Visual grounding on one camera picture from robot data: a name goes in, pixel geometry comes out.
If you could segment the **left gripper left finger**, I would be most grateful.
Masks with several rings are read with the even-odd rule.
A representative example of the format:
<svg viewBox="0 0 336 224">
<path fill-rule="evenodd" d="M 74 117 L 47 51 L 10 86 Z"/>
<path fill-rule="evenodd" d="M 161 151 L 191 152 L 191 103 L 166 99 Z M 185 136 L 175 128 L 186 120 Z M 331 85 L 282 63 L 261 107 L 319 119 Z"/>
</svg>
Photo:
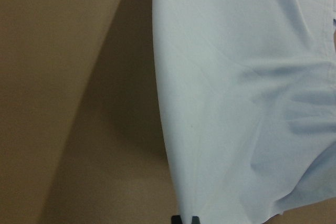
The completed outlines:
<svg viewBox="0 0 336 224">
<path fill-rule="evenodd" d="M 182 219 L 180 215 L 171 216 L 171 224 L 182 224 Z"/>
</svg>

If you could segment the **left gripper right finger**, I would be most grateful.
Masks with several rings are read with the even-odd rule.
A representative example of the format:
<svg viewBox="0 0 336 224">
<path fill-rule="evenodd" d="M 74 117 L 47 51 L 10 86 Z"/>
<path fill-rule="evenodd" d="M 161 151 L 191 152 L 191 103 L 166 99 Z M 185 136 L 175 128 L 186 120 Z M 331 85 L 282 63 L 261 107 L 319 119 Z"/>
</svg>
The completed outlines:
<svg viewBox="0 0 336 224">
<path fill-rule="evenodd" d="M 192 217 L 192 222 L 191 222 L 191 224 L 200 224 L 199 221 L 200 219 L 199 219 L 199 217 L 198 216 L 193 216 Z"/>
</svg>

